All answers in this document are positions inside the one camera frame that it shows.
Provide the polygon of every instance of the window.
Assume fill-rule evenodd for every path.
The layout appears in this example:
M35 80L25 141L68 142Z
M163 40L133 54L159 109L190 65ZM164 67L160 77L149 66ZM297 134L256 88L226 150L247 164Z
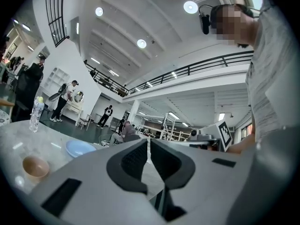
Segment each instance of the window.
M252 124L249 124L248 126L245 126L242 129L242 136L241 139L243 140L245 137L247 137L248 135L250 135L252 133Z

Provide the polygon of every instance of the white chair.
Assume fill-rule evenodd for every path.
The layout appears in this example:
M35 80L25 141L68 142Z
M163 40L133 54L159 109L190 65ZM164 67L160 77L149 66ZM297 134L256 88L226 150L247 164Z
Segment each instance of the white chair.
M87 115L86 119L80 118L80 121L82 123L81 129L83 128L83 126L86 126L86 123L87 123L88 126L87 126L86 130L88 130L91 120L92 120L92 117L90 115Z

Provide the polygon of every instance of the marble table surface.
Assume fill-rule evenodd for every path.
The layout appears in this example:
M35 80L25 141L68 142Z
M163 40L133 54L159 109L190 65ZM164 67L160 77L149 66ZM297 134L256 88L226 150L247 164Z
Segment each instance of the marble table surface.
M42 158L48 162L51 175L73 159L65 149L66 142L70 140L76 139L41 123L38 131L33 133L29 130L29 120L0 127L0 165L10 185L29 194L36 184L25 175L23 159L29 155ZM91 145L97 150L109 149L96 144ZM142 182L148 186L148 199L153 198L164 188L164 183L150 160L149 152Z

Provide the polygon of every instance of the blue bowl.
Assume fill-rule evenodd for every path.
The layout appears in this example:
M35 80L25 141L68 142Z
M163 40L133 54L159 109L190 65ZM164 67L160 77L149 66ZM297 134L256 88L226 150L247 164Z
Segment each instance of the blue bowl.
M68 141L66 143L66 150L68 154L70 154L74 158L88 152L96 151L96 149L92 145L78 140Z

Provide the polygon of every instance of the black metal railing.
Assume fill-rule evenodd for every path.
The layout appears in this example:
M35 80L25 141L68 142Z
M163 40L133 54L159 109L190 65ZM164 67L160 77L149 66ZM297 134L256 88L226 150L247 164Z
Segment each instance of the black metal railing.
M128 94L128 90L121 84L104 75L97 69L93 68L91 65L86 63L85 66L87 67L95 82L101 84L103 87L109 89L110 91L117 93L121 97L124 97Z
M66 39L67 34L63 18L63 1L46 0L48 23L56 47Z
M245 64L251 61L251 58L253 57L253 52L254 51L231 53L228 55L206 59L200 62L187 65L185 67L178 68L176 70L162 74L158 77L155 77L147 82L144 82L130 89L128 95L150 87L160 85L162 83L167 83L172 80L182 78L185 76L190 76L200 72L217 69L217 68L225 68L229 66Z

